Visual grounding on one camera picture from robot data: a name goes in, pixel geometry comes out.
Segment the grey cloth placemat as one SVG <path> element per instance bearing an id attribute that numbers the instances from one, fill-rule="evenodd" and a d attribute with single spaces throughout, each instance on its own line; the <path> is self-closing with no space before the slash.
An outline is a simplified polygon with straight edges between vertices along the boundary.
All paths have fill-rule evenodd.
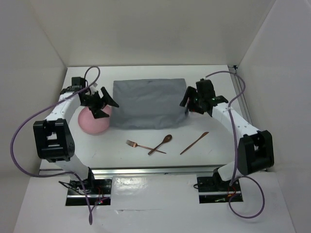
<path id="1" fill-rule="evenodd" d="M 179 106 L 187 90 L 184 79 L 122 80 L 113 83 L 110 126 L 123 130 L 177 128 L 188 117 Z"/>

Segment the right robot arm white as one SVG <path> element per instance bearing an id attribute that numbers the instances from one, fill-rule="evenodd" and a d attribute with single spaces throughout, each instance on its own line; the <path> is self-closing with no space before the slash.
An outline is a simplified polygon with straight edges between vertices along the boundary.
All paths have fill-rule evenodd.
<path id="1" fill-rule="evenodd" d="M 216 169 L 212 185 L 224 190 L 229 181 L 274 165 L 272 135 L 261 131 L 239 115 L 224 96 L 216 96 L 210 80 L 201 79 L 196 87 L 189 86 L 180 106 L 199 114 L 208 113 L 234 136 L 234 161 Z"/>

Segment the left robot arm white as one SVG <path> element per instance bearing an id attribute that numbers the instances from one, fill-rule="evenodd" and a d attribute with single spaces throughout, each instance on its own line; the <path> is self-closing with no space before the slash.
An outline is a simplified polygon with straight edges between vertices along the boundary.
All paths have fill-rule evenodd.
<path id="1" fill-rule="evenodd" d="M 59 100 L 60 104 L 44 120 L 33 124 L 38 157 L 68 172 L 73 186 L 86 194 L 92 193 L 96 188 L 94 174 L 75 154 L 69 123 L 80 106 L 87 107 L 94 119 L 101 119 L 109 117 L 104 107 L 119 105 L 104 87 L 91 91 L 82 77 L 73 77 L 71 85 L 62 89 Z"/>

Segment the pink plate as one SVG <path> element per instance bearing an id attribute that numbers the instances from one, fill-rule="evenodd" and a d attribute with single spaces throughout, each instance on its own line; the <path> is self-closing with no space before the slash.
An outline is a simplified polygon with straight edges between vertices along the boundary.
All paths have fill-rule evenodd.
<path id="1" fill-rule="evenodd" d="M 78 115 L 78 124 L 87 134 L 101 134 L 109 128 L 110 117 L 95 119 L 89 108 L 85 107 Z"/>

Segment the brown wooden spoon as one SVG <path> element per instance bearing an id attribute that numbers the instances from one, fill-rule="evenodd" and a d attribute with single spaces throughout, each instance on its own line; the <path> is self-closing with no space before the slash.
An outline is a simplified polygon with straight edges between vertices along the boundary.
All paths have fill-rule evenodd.
<path id="1" fill-rule="evenodd" d="M 151 155 L 152 153 L 154 153 L 159 147 L 161 147 L 163 144 L 168 143 L 172 140 L 173 136 L 171 134 L 166 135 L 162 142 L 157 145 L 155 148 L 153 148 L 150 152 L 148 152 L 148 155 Z"/>

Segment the copper fork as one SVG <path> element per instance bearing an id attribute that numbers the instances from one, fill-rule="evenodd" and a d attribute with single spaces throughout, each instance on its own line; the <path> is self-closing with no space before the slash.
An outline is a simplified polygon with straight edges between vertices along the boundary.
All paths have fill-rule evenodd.
<path id="1" fill-rule="evenodd" d="M 126 140 L 126 144 L 131 146 L 131 147 L 133 147 L 133 148 L 140 147 L 140 148 L 144 148 L 144 149 L 147 149 L 147 150 L 152 150 L 152 148 L 150 148 L 150 147 L 139 145 L 138 143 L 130 141 L 130 140 Z"/>

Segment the aluminium rail right side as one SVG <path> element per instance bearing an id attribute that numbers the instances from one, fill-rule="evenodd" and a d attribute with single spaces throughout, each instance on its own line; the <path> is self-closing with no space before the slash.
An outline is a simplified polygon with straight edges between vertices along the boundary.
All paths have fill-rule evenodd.
<path id="1" fill-rule="evenodd" d="M 233 82 L 236 95 L 238 95 L 242 90 L 242 82 L 233 74 L 231 74 L 230 77 Z M 234 110 L 236 110 L 236 112 L 239 112 L 239 114 L 246 119 L 248 123 L 253 124 L 244 94 L 238 97 L 231 106 Z"/>

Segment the aluminium rail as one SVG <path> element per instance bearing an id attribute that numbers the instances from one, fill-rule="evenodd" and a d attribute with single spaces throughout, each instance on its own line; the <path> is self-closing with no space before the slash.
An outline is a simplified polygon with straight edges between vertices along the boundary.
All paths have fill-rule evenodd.
<path id="1" fill-rule="evenodd" d="M 168 174 L 198 174 L 212 173 L 214 169 L 223 165 L 201 166 L 150 166 L 150 167 L 91 167 L 95 176 L 117 175 L 168 175 Z"/>
<path id="2" fill-rule="evenodd" d="M 233 74 L 231 74 L 230 77 L 233 82 L 236 95 L 238 95 L 242 90 L 242 82 Z M 244 94 L 238 97 L 231 106 L 234 110 L 236 110 L 236 112 L 239 112 L 239 114 L 246 119 L 248 123 L 253 124 Z"/>

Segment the aluminium rail front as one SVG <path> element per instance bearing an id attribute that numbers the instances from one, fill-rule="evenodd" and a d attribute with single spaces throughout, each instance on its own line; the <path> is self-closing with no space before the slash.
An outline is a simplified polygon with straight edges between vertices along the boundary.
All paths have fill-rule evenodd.
<path id="1" fill-rule="evenodd" d="M 168 174 L 198 174 L 212 173 L 214 169 L 223 165 L 201 166 L 150 166 L 150 167 L 91 167 L 95 176 L 117 175 L 168 175 Z"/>

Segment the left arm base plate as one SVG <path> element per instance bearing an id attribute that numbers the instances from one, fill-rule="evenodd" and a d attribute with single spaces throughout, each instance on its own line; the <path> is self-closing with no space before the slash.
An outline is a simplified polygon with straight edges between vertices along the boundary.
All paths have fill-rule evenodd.
<path id="1" fill-rule="evenodd" d="M 59 181 L 67 189 L 66 206 L 87 206 L 85 192 L 81 184 L 70 181 L 69 183 Z M 95 179 L 94 187 L 86 187 L 86 194 L 91 206 L 111 204 L 112 178 Z"/>

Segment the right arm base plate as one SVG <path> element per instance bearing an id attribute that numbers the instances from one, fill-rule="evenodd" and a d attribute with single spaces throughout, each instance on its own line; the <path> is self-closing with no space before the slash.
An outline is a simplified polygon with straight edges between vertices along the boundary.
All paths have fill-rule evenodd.
<path id="1" fill-rule="evenodd" d="M 232 198 L 232 202 L 243 202 L 239 181 L 229 185 L 230 181 L 216 183 L 212 177 L 197 177 L 193 188 L 198 190 L 199 203 L 225 203 Z"/>

